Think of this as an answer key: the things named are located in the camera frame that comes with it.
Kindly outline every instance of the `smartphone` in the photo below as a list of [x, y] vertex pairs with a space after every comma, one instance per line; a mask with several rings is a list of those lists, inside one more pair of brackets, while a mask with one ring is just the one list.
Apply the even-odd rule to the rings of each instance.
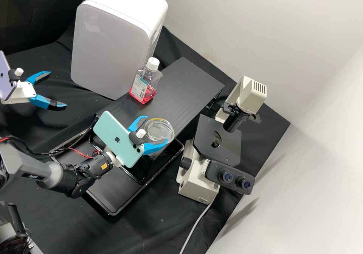
[[126, 128], [108, 111], [102, 113], [93, 131], [127, 168], [133, 167], [144, 153], [144, 145], [134, 145]]
[[17, 81], [10, 81], [10, 66], [3, 51], [0, 51], [0, 99], [6, 101], [16, 88]]

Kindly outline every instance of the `teal iphone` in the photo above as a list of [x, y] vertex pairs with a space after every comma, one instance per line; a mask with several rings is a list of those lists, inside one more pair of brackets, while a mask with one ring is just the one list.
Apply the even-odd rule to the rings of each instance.
[[144, 153], [144, 145], [134, 145], [126, 128], [108, 111], [102, 113], [93, 131], [127, 168], [133, 167]]

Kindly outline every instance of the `white bottle cap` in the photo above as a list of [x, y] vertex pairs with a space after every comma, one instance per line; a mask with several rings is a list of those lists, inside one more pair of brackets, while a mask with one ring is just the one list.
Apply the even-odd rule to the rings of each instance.
[[146, 134], [146, 131], [144, 129], [139, 129], [139, 131], [136, 132], [136, 136], [139, 138], [139, 139], [142, 139]]
[[157, 58], [150, 57], [147, 61], [146, 67], [149, 70], [156, 71], [159, 67], [160, 61]]
[[23, 75], [24, 70], [21, 69], [21, 68], [17, 68], [14, 73], [15, 73], [16, 76], [20, 77], [20, 76]]

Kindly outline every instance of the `black cable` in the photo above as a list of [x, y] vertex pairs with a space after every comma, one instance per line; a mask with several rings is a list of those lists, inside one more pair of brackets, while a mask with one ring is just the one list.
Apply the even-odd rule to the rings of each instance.
[[85, 173], [87, 174], [88, 176], [92, 177], [93, 179], [100, 179], [101, 177], [100, 176], [97, 176], [97, 175], [94, 175], [92, 174], [89, 170], [88, 170], [88, 165], [87, 164], [83, 164], [82, 166], [80, 166], [78, 168], [78, 170], [82, 173]]
[[31, 251], [31, 249], [29, 249], [28, 245], [30, 243], [30, 240], [31, 240], [31, 232], [29, 229], [25, 228], [25, 231], [27, 232], [26, 234], [28, 235], [28, 238], [26, 240], [26, 245], [25, 245], [25, 248], [23, 250], [23, 254], [27, 254], [29, 253], [29, 251]]
[[47, 152], [47, 153], [42, 153], [42, 152], [34, 152], [32, 149], [29, 148], [29, 146], [26, 144], [26, 142], [16, 136], [10, 135], [7, 136], [9, 139], [6, 141], [9, 141], [16, 149], [18, 149], [19, 151], [30, 155], [36, 159], [46, 159], [49, 157], [53, 157], [53, 156], [57, 156], [61, 153], [63, 153], [65, 150], [68, 150], [69, 148], [73, 147], [74, 145], [76, 145], [77, 143], [79, 143], [85, 136], [87, 136], [87, 133], [93, 128], [93, 126], [95, 125], [96, 121], [93, 120], [91, 125], [85, 130], [84, 134], [82, 134], [82, 136], [80, 136], [74, 143], [72, 143], [70, 146], [68, 147], [62, 147], [59, 149], [56, 149], [52, 152]]
[[74, 171], [75, 169], [78, 169], [78, 168], [79, 168], [79, 167], [81, 167], [82, 165], [84, 165], [84, 163], [83, 163], [83, 162], [78, 163], [78, 164], [77, 164], [77, 165], [75, 165], [75, 166], [68, 167], [68, 170], [70, 170], [70, 171]]

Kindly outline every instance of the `petri dish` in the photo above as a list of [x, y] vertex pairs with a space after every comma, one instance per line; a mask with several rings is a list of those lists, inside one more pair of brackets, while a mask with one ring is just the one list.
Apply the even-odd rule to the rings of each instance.
[[168, 139], [172, 142], [175, 137], [173, 126], [163, 118], [151, 118], [145, 123], [146, 136], [152, 141]]

